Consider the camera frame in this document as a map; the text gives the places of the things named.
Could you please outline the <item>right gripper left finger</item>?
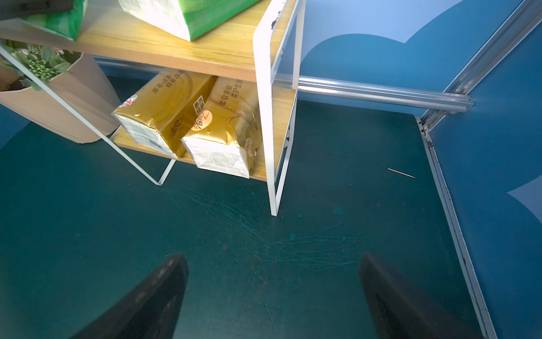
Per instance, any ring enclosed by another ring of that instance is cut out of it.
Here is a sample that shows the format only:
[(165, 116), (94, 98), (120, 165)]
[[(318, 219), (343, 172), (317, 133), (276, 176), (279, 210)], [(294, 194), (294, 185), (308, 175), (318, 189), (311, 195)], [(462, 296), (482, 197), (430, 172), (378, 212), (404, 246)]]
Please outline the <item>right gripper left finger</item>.
[(146, 279), (74, 338), (172, 338), (189, 268), (183, 254), (169, 257)]

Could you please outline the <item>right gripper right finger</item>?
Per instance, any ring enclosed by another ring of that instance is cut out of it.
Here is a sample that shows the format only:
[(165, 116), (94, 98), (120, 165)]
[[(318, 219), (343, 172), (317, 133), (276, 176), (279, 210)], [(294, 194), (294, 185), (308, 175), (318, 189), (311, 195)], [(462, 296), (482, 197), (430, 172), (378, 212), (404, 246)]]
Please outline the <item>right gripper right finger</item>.
[(365, 253), (359, 278), (379, 338), (482, 338), (381, 258)]

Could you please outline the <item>gold tissue pack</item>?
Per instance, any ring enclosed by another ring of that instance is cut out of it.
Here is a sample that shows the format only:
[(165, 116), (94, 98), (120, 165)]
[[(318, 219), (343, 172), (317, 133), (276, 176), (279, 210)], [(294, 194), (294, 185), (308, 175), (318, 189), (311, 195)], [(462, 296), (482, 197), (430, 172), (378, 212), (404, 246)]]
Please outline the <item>gold tissue pack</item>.
[(112, 115), (138, 144), (178, 160), (182, 138), (203, 111), (217, 76), (164, 69)]
[(197, 168), (248, 179), (263, 143), (257, 85), (219, 77), (182, 143)]

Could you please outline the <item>white tissue pack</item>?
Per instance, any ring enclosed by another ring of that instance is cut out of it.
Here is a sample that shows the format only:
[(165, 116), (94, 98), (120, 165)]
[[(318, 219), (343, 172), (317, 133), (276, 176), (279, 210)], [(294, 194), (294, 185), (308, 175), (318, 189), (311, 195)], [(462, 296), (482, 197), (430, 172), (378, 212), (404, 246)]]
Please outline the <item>white tissue pack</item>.
[(258, 0), (125, 0), (121, 8), (185, 41), (193, 41), (257, 4)]
[(81, 31), (88, 1), (73, 0), (72, 3), (72, 10), (25, 16), (22, 21), (42, 31), (75, 41)]

